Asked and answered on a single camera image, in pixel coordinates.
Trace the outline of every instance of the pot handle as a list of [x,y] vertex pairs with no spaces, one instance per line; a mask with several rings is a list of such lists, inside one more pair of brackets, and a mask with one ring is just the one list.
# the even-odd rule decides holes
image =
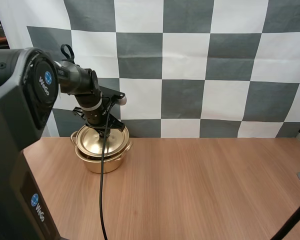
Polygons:
[[133,145],[133,143],[132,143],[132,141],[130,141],[129,143],[128,143],[128,146],[126,146],[126,148],[125,148],[125,152],[128,152],[129,150],[130,150],[130,148],[132,147],[132,145]]
[[77,146],[77,133],[78,133],[78,131],[75,131],[70,136],[70,140],[71,140],[73,146],[75,146],[75,147]]
[[128,145],[126,146],[125,150],[123,151],[123,153],[121,153],[120,157],[118,159],[116,159],[115,161],[121,160],[126,155],[126,153],[130,150],[132,145],[133,145],[133,143],[132,143],[132,141],[130,141],[128,143]]

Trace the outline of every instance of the pot lid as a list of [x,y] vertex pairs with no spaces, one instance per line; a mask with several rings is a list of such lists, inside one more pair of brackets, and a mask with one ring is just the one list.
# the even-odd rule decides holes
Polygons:
[[[92,127],[83,126],[76,135],[76,145],[86,155],[101,158],[104,139]],[[122,132],[111,129],[106,139],[104,157],[120,152],[129,141],[129,132],[125,128]]]

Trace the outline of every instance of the black loop handle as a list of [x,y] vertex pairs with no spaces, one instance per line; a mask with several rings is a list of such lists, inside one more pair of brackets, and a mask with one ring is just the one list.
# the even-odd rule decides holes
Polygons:
[[[68,49],[68,51],[70,52],[70,56],[69,56],[68,53],[66,53],[65,47],[66,47],[66,48]],[[64,60],[64,61],[68,61],[68,62],[70,62],[70,63],[75,64],[75,53],[74,53],[74,51],[72,50],[72,48],[71,48],[70,45],[68,45],[68,44],[62,44],[62,45],[61,45],[61,52],[62,52],[62,54],[66,57],[66,60]]]

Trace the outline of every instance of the blue logo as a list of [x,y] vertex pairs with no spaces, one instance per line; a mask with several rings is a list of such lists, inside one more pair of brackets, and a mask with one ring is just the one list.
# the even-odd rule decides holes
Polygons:
[[44,79],[45,79],[45,82],[50,85],[52,83],[52,76],[51,76],[51,73],[49,71],[46,71],[45,74],[44,74]]
[[32,198],[31,198],[31,206],[35,207],[38,204],[39,201],[39,196],[38,194],[33,194]]

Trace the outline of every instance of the gray square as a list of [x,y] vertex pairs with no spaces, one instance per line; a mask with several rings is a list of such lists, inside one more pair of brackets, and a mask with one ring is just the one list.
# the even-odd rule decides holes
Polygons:
[[211,34],[206,80],[250,81],[261,33]]
[[119,76],[162,78],[162,33],[116,33]]
[[[98,78],[98,83],[102,87],[120,91],[119,78]],[[111,114],[117,119],[121,118],[121,110],[118,104],[112,107]]]
[[241,121],[200,120],[200,138],[237,138]]
[[54,108],[52,111],[60,137],[70,137],[73,132],[78,131],[86,124],[83,119],[75,115],[71,110]]
[[300,122],[284,122],[276,138],[295,138],[300,130]]
[[131,138],[160,138],[160,119],[122,120]]
[[250,82],[243,121],[284,122],[298,86],[298,83]]
[[114,0],[64,0],[72,30],[115,32]]
[[162,80],[161,118],[200,119],[204,80]]
[[210,33],[214,0],[164,0],[164,33]]
[[66,59],[60,47],[62,44],[72,47],[71,30],[36,26],[27,26],[27,28],[34,47],[48,52],[54,61]]
[[269,0],[262,32],[300,32],[300,0]]

